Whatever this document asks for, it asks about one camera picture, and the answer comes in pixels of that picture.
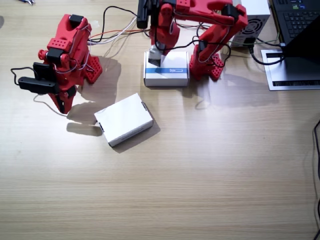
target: power supply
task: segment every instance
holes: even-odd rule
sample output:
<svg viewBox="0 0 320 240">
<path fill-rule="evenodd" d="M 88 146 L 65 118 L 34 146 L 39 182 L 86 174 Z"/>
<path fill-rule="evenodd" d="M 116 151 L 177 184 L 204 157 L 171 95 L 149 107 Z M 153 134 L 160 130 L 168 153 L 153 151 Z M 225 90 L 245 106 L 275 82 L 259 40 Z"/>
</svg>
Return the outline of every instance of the power supply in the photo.
<svg viewBox="0 0 320 240">
<path fill-rule="evenodd" d="M 230 47 L 244 47 L 253 44 L 270 17 L 268 0 L 233 0 L 233 5 L 242 4 L 246 8 L 248 26 L 233 38 Z"/>
</svg>

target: white box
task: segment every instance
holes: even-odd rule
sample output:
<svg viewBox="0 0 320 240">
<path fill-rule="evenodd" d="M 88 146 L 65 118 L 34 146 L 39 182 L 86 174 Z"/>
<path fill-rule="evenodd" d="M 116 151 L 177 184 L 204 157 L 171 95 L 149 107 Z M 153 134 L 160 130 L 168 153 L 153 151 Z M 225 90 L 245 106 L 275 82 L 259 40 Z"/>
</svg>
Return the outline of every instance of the white box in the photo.
<svg viewBox="0 0 320 240">
<path fill-rule="evenodd" d="M 149 52 L 144 53 L 143 79 L 146 87 L 187 87 L 190 80 L 189 54 L 171 51 L 161 57 L 161 67 L 148 62 Z"/>
<path fill-rule="evenodd" d="M 96 112 L 94 116 L 111 147 L 154 124 L 138 93 Z"/>
</svg>

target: black wire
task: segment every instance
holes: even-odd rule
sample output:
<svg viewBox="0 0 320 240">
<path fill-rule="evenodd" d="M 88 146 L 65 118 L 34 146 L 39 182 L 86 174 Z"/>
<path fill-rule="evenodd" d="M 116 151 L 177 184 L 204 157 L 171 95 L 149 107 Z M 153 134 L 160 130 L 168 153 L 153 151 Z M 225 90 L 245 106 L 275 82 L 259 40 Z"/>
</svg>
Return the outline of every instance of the black wire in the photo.
<svg viewBox="0 0 320 240">
<path fill-rule="evenodd" d="M 200 30 L 200 28 L 202 27 L 203 24 L 204 24 L 203 22 L 200 22 L 198 28 L 196 29 L 196 36 L 198 38 L 199 38 L 199 30 Z"/>
<path fill-rule="evenodd" d="M 315 235 L 315 237 L 314 237 L 313 240 L 317 240 L 319 236 L 320 236 L 320 229 L 319 229 L 319 231 L 316 233 L 316 235 Z"/>
<path fill-rule="evenodd" d="M 209 44 L 209 45 L 223 45 L 223 46 L 228 47 L 228 49 L 231 50 L 231 47 L 226 43 L 222 43 L 222 42 L 207 42 L 207 41 L 204 41 L 204 40 L 192 40 L 191 42 L 189 42 L 187 45 L 184 45 L 184 46 L 175 46 L 175 47 L 163 48 L 163 49 L 159 48 L 159 46 L 157 45 L 157 42 L 158 42 L 158 39 L 157 39 L 157 27 L 155 27 L 155 29 L 154 29 L 154 43 L 155 44 L 154 45 L 159 51 L 171 51 L 171 50 L 175 50 L 175 49 L 184 49 L 184 48 L 189 47 L 193 43 L 206 43 L 206 44 Z"/>
<path fill-rule="evenodd" d="M 286 57 L 282 56 L 278 61 L 267 62 L 267 63 L 266 63 L 266 62 L 260 61 L 258 58 L 256 58 L 253 46 L 249 46 L 248 48 L 249 48 L 249 51 L 250 51 L 250 54 L 251 54 L 252 58 L 253 58 L 258 64 L 261 64 L 261 65 L 264 65 L 264 66 L 271 66 L 271 65 L 279 64 L 279 63 L 281 63 L 283 60 L 285 60 L 285 58 L 286 58 Z"/>
<path fill-rule="evenodd" d="M 122 33 L 121 34 L 121 36 L 122 35 L 133 35 L 133 34 L 141 34 L 141 33 L 144 33 L 144 34 L 146 34 L 146 32 L 148 32 L 149 31 L 149 29 L 147 29 L 147 30 L 141 30 L 141 31 L 135 31 L 135 32 L 130 32 L 130 33 Z M 103 40 L 105 40 L 105 39 L 111 39 L 111 38 L 113 38 L 115 35 L 113 35 L 113 36 L 109 36 L 109 37 L 103 37 L 102 39 Z"/>
<path fill-rule="evenodd" d="M 126 12 L 128 12 L 128 13 L 132 13 L 134 16 L 136 16 L 136 17 L 137 17 L 137 14 L 135 14 L 135 13 L 134 13 L 133 11 L 131 11 L 131 10 L 127 10 L 127 9 L 124 9 L 124 8 L 122 8 L 122 7 L 118 7 L 118 6 L 108 6 L 108 7 L 104 10 L 104 12 L 103 12 L 102 33 L 104 33 L 104 32 L 105 32 L 105 25 L 106 25 L 106 12 L 107 12 L 107 10 L 108 10 L 108 9 L 111 9 L 111 8 L 114 8 L 114 9 L 120 9 L 120 10 L 126 11 Z M 101 34 L 101 37 L 98 39 L 98 41 L 95 41 L 94 43 L 100 43 L 100 42 L 102 41 L 102 39 L 103 39 L 103 36 L 104 36 L 104 34 Z"/>
<path fill-rule="evenodd" d="M 19 68 L 11 68 L 10 71 L 13 73 L 14 75 L 14 84 L 19 86 L 19 84 L 17 83 L 17 74 L 14 72 L 14 71 L 17 71 L 17 70 L 24 70 L 24 69 L 30 69 L 34 72 L 34 75 L 36 76 L 36 78 L 38 78 L 38 73 L 32 68 L 32 67 L 29 67 L 29 66 L 25 66 L 25 67 L 19 67 Z"/>
<path fill-rule="evenodd" d="M 267 44 L 267 45 L 269 45 L 269 46 L 281 47 L 280 44 L 273 44 L 273 43 L 265 42 L 265 41 L 261 40 L 261 39 L 258 38 L 258 37 L 257 37 L 256 39 L 257 39 L 259 42 L 262 42 L 262 43 Z"/>
<path fill-rule="evenodd" d="M 225 65 L 226 65 L 226 62 L 227 60 L 230 58 L 231 56 L 231 47 L 229 46 L 229 44 L 226 44 L 226 43 L 222 43 L 222 42 L 207 42 L 207 41 L 203 41 L 203 40 L 193 40 L 192 38 L 192 41 L 189 42 L 187 45 L 185 46 L 175 46 L 175 47 L 171 47 L 171 48 L 164 48 L 164 49 L 161 49 L 159 48 L 159 46 L 157 45 L 157 42 L 158 42 L 158 39 L 157 39 L 157 26 L 155 26 L 154 28 L 154 45 L 155 47 L 159 50 L 159 51 L 171 51 L 171 50 L 175 50 L 175 49 L 184 49 L 184 48 L 187 48 L 189 47 L 191 44 L 193 43 L 205 43 L 205 44 L 209 44 L 209 45 L 223 45 L 223 46 L 226 46 L 228 48 L 228 56 L 226 57 L 226 59 L 224 60 L 224 63 L 223 65 L 216 65 L 215 63 L 213 64 L 207 64 L 208 66 L 216 66 L 218 68 L 224 68 Z"/>
<path fill-rule="evenodd" d="M 314 132 L 314 138 L 315 138 L 316 151 L 318 154 L 318 179 L 320 181 L 320 148 L 319 148 L 319 140 L 318 140 L 318 134 L 317 134 L 317 129 L 318 129 L 319 125 L 320 125 L 320 120 L 315 125 L 313 132 Z M 318 217 L 320 218 L 320 199 L 318 200 L 317 212 L 318 212 Z M 317 240 L 319 236 L 320 236 L 320 229 L 316 233 L 313 240 Z"/>
<path fill-rule="evenodd" d="M 147 31 L 149 31 L 149 30 L 143 30 L 143 33 L 144 33 L 144 35 L 146 35 L 148 38 L 150 38 L 150 35 L 147 33 Z"/>
</svg>

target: wooden table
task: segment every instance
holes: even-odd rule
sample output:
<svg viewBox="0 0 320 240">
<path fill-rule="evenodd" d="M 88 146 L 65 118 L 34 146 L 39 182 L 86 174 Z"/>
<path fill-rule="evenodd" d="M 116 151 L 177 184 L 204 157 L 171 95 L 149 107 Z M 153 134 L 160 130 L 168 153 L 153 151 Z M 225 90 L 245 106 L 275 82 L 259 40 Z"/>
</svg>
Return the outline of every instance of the wooden table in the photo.
<svg viewBox="0 0 320 240">
<path fill-rule="evenodd" d="M 34 100 L 14 85 L 10 68 L 39 61 L 63 14 L 98 21 L 96 34 L 110 5 L 136 12 L 138 0 L 0 0 L 0 239 L 313 239 L 319 91 L 269 91 L 247 51 L 232 52 L 242 57 L 227 61 L 218 82 L 149 89 L 146 36 L 93 46 L 104 72 L 66 117 L 47 95 Z M 110 9 L 106 30 L 132 17 Z M 276 34 L 271 18 L 261 38 Z M 193 35 L 183 29 L 178 45 Z M 134 93 L 156 124 L 112 149 L 93 113 Z"/>
</svg>

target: blue label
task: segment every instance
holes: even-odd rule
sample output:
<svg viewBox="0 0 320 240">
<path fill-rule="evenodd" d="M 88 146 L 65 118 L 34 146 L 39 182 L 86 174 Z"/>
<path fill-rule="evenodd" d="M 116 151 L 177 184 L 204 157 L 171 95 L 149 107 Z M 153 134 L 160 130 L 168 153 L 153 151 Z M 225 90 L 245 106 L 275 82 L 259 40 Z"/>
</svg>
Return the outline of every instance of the blue label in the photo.
<svg viewBox="0 0 320 240">
<path fill-rule="evenodd" d="M 188 72 L 187 68 L 146 68 L 145 72 L 147 74 L 186 74 Z"/>
</svg>

